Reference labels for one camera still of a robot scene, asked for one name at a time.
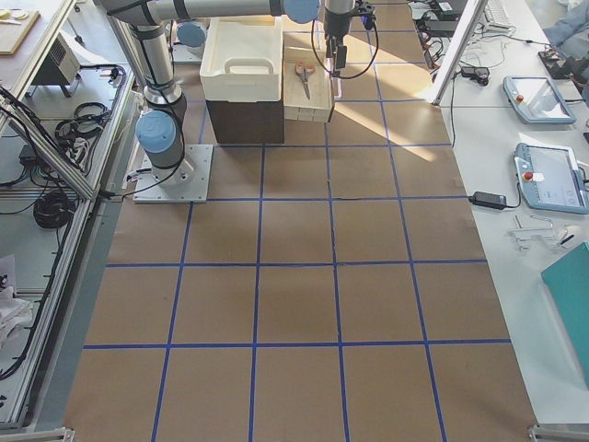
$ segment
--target keyboard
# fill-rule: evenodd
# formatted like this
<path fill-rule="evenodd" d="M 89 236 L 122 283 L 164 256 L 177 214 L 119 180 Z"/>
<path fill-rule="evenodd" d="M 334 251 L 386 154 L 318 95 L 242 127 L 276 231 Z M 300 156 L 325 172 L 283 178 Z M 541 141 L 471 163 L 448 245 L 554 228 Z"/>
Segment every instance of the keyboard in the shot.
<path fill-rule="evenodd" d="M 502 0 L 488 0 L 483 12 L 485 30 L 507 32 L 512 28 L 512 22 L 503 7 Z"/>

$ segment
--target cutting board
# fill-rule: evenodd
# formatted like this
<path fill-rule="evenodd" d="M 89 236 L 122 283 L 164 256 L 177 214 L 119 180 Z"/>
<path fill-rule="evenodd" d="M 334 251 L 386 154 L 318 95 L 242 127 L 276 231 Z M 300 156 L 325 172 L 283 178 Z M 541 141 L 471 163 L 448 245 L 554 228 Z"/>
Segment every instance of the cutting board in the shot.
<path fill-rule="evenodd" d="M 0 55 L 14 54 L 39 18 L 39 11 L 27 12 L 29 16 L 21 21 L 20 26 L 0 23 Z"/>

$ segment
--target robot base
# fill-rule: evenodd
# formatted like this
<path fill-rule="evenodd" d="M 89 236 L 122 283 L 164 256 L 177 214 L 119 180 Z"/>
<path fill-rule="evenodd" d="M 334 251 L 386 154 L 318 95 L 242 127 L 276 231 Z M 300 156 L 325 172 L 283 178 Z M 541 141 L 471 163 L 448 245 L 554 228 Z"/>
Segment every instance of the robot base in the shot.
<path fill-rule="evenodd" d="M 146 191 L 136 193 L 133 200 L 136 203 L 204 203 L 209 191 L 209 177 L 211 175 L 211 163 L 213 160 L 212 145 L 186 145 L 185 156 L 194 166 L 194 172 L 186 182 L 179 184 L 157 185 Z M 145 156 L 142 168 L 151 168 L 151 161 Z M 137 179 L 137 189 L 142 189 L 156 184 L 153 174 L 144 174 Z"/>

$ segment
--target scissors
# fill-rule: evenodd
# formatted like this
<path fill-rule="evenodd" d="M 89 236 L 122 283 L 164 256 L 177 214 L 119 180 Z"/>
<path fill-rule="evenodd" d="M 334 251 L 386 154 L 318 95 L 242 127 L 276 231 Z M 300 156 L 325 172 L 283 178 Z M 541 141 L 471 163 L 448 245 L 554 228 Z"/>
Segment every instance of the scissors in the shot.
<path fill-rule="evenodd" d="M 303 83 L 307 99 L 311 99 L 311 93 L 309 92 L 309 76 L 315 72 L 315 66 L 311 63 L 306 64 L 305 62 L 296 62 L 294 71 Z"/>

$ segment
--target blue joint cap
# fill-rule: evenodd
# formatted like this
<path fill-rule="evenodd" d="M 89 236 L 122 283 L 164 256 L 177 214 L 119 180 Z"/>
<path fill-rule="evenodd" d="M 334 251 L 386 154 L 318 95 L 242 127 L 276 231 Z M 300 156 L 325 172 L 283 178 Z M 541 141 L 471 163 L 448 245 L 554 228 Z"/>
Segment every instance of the blue joint cap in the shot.
<path fill-rule="evenodd" d="M 319 14 L 320 0 L 283 0 L 284 12 L 301 25 L 315 20 Z"/>
<path fill-rule="evenodd" d="M 161 110 L 153 110 L 139 119 L 135 136 L 149 154 L 166 152 L 176 140 L 176 124 L 172 117 Z"/>
<path fill-rule="evenodd" d="M 178 24 L 176 31 L 180 43 L 190 46 L 191 48 L 198 48 L 204 45 L 206 40 L 206 32 L 201 25 L 194 21 L 186 21 Z"/>

